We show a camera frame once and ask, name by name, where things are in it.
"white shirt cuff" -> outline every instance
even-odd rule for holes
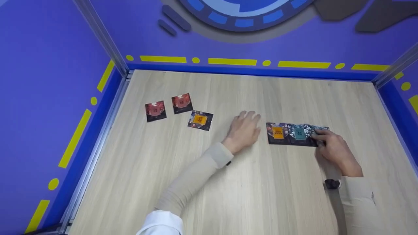
[[[180,217],[178,217],[177,215],[169,211],[156,210],[147,215],[147,217],[145,218],[144,225],[142,225],[141,230],[139,230],[136,233],[136,235],[146,234],[145,232],[147,229],[151,227],[155,227],[155,226],[162,226],[162,228],[164,227],[173,228],[174,229],[173,231],[175,232],[173,233],[173,235],[183,234],[183,221],[181,220]]]

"gray shape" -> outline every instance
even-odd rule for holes
[[[309,5],[299,14],[270,28],[253,32],[230,32],[215,28],[197,19],[178,1],[161,0],[161,2],[171,6],[171,8],[173,8],[181,17],[190,23],[193,31],[196,33],[213,40],[235,44],[255,43],[279,37],[302,26],[304,23],[318,15],[314,6]]]
[[[316,0],[313,2],[323,20],[342,20],[363,9],[369,0]]]
[[[416,1],[394,2],[392,0],[375,0],[359,22],[357,22],[356,31],[380,32],[413,15],[418,15],[418,2]]]
[[[176,23],[184,31],[189,32],[191,30],[190,24],[183,19],[175,10],[169,5],[163,6],[163,13],[166,14],[174,23]]]
[[[174,30],[173,27],[169,26],[165,21],[163,20],[158,20],[158,25],[164,29],[165,32],[167,32],[168,34],[172,35],[172,36],[176,36],[177,32]]]

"blue border trim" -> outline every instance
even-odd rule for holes
[[[73,163],[71,164],[67,176],[61,184],[58,195],[56,196],[56,199],[46,216],[42,228],[60,223],[65,209],[67,208],[74,190],[80,180],[81,174],[86,167],[90,154],[92,153],[94,144],[96,143],[103,123],[105,122],[107,113],[109,112],[110,106],[115,98],[121,80],[122,76],[117,72],[117,70],[113,69],[102,100],[100,101],[94,117],[90,120],[90,126],[87,129],[83,140],[79,144],[79,149],[73,157]]]
[[[392,116],[396,127],[408,148],[415,165],[418,166],[418,124],[409,112],[407,104],[402,100],[393,82],[386,83],[379,89],[380,96]]]
[[[161,70],[174,72],[191,72],[207,74],[238,74],[269,77],[297,77],[309,79],[331,79],[344,81],[370,82],[377,73],[349,73],[332,71],[312,71],[312,70],[287,70],[287,69],[259,69],[248,67],[209,67],[191,65],[171,65],[171,64],[128,64],[129,69]]]

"card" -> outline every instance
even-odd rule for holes
[[[193,110],[187,126],[201,130],[209,130],[212,118],[213,114],[211,113]]]
[[[193,110],[189,93],[174,96],[171,98],[174,114],[188,112]]]
[[[315,125],[310,125],[311,126],[311,128],[312,128],[312,133],[311,133],[311,135],[312,134],[316,134],[317,135],[317,133],[315,132],[315,129],[320,129],[320,130],[329,130],[329,127],[327,127],[327,126],[315,126]],[[320,141],[320,140],[314,140],[314,139],[312,139],[312,141],[314,142],[314,146],[315,147],[318,147],[318,145],[320,144],[320,143],[322,143],[322,141]]]
[[[164,101],[146,104],[145,111],[147,113],[147,122],[153,122],[156,120],[167,118]]]
[[[266,123],[269,144],[290,145],[287,123]]]
[[[316,141],[311,138],[312,127],[308,124],[288,124],[289,138],[292,145],[317,146]]]

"yellow stripe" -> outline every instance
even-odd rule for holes
[[[208,58],[208,64],[228,64],[228,65],[257,65],[256,59],[225,59],[225,58]]]
[[[28,224],[28,227],[26,228],[25,233],[33,232],[38,229],[39,223],[41,222],[41,219],[46,211],[46,208],[48,208],[49,200],[41,200],[38,204],[38,207],[36,208],[35,213],[32,216],[31,221]]]
[[[88,109],[84,111],[83,117],[81,118],[76,131],[74,131],[73,137],[68,143],[67,149],[64,152],[64,155],[61,158],[61,161],[58,164],[58,167],[66,168],[68,163],[70,162],[71,157],[73,156],[74,150],[77,147],[78,142],[80,141],[81,135],[86,128],[87,123],[89,122],[90,116],[92,112]]]
[[[409,102],[411,103],[412,107],[418,115],[418,95],[414,95],[411,98],[409,98]]]
[[[113,60],[111,60],[109,62],[109,64],[107,65],[106,70],[104,71],[103,75],[102,75],[102,79],[100,80],[99,84],[97,85],[97,89],[102,92],[104,87],[106,86],[106,82],[110,77],[110,73],[113,70],[113,66],[115,65],[115,63],[113,62]]]
[[[146,62],[187,63],[185,57],[177,56],[139,56]]]
[[[330,65],[328,62],[279,61],[277,67],[327,69]]]
[[[385,71],[389,65],[383,64],[355,64],[351,69],[353,70],[370,70],[370,71]]]
[[[399,72],[397,75],[395,75],[395,79],[399,80],[401,77],[403,77],[403,72]]]

